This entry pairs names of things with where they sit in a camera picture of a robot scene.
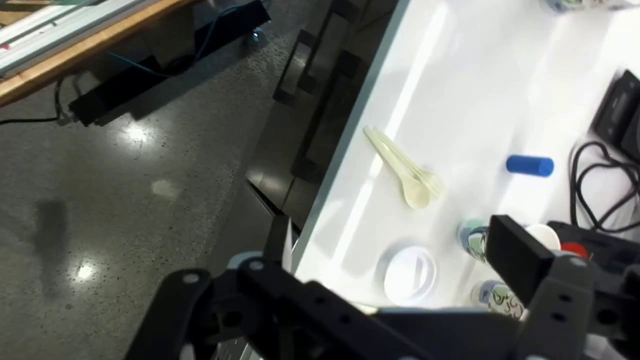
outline white bottle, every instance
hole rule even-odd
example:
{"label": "white bottle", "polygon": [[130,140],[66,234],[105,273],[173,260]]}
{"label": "white bottle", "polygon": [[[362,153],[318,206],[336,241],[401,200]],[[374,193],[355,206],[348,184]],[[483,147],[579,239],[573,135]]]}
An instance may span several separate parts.
{"label": "white bottle", "polygon": [[545,0],[556,12],[580,12],[580,10],[624,10],[640,6],[640,0]]}

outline black metal bracket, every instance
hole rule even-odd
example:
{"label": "black metal bracket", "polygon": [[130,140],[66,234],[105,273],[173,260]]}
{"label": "black metal bracket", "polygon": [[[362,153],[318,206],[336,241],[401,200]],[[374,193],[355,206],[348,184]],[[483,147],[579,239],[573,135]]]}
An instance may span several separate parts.
{"label": "black metal bracket", "polygon": [[582,359],[587,335],[609,337],[623,354],[640,356],[640,266],[621,277],[579,257],[551,259],[509,217],[493,218],[488,251],[490,264],[528,305],[524,322],[458,310],[367,317],[279,263],[248,259],[215,280],[203,270],[169,277],[128,359],[169,360],[186,345],[211,359],[219,343],[239,337],[264,359],[282,360]]}

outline metal screw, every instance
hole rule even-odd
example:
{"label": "metal screw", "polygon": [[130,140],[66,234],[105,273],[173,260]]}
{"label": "metal screw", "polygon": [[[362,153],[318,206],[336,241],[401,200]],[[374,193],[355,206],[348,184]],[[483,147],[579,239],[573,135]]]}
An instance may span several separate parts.
{"label": "metal screw", "polygon": [[191,275],[182,277],[182,282],[185,285],[197,285],[197,282],[201,282],[201,277],[197,273],[191,273]]}
{"label": "metal screw", "polygon": [[262,264],[261,260],[253,260],[253,263],[248,264],[248,269],[261,273],[261,270],[264,269],[264,264]]}
{"label": "metal screw", "polygon": [[587,263],[582,259],[577,259],[577,257],[573,257],[570,263],[573,263],[573,266],[579,266],[579,269],[587,266]]}

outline white bottle cap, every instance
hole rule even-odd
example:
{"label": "white bottle cap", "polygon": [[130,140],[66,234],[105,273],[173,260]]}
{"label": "white bottle cap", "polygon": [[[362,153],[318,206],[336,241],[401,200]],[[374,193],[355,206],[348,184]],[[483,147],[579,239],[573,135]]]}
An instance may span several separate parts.
{"label": "white bottle cap", "polygon": [[436,263],[423,246],[391,255],[384,270],[384,295],[397,306],[421,306],[436,285]]}

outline black wire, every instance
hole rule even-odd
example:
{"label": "black wire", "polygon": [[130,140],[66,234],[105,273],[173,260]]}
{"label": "black wire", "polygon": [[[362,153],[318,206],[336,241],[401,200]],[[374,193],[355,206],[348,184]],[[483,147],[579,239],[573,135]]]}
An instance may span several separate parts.
{"label": "black wire", "polygon": [[55,88],[55,117],[50,119],[5,119],[0,121],[0,127],[9,124],[45,124],[45,123],[60,123],[66,114],[62,110],[60,90],[62,90],[65,79],[59,79]]}
{"label": "black wire", "polygon": [[[599,149],[602,153],[602,163],[591,165],[579,174],[579,165],[580,165],[580,159],[587,149]],[[594,171],[623,171],[633,184],[633,189],[617,205],[613,205],[601,218],[594,215],[594,210],[591,209],[591,205],[587,202],[585,193],[582,193],[585,178]],[[637,200],[637,197],[640,197],[640,166],[613,159],[609,149],[601,143],[587,143],[577,150],[574,161],[573,161],[573,168],[570,168],[570,222],[574,226],[580,226],[579,225],[579,206],[582,206],[585,215],[593,222],[593,231],[617,234],[617,233],[628,233],[633,229],[638,229],[640,222],[634,222],[634,225],[628,225],[623,229],[606,229],[605,226],[605,222],[613,215],[617,215],[628,202]]]}

